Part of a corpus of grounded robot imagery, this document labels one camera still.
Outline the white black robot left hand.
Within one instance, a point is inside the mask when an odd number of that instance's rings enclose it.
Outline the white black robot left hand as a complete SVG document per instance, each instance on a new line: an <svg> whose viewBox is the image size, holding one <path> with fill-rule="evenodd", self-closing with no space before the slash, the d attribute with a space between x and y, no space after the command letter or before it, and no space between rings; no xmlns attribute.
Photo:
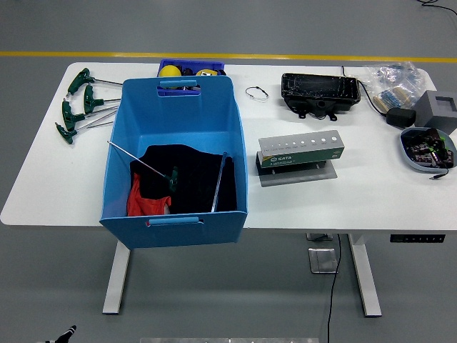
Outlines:
<svg viewBox="0 0 457 343"><path fill-rule="evenodd" d="M45 343L69 343L70 338L74 335L77 329L76 325L70 326L63 334L56 339L46 340Z"/></svg>

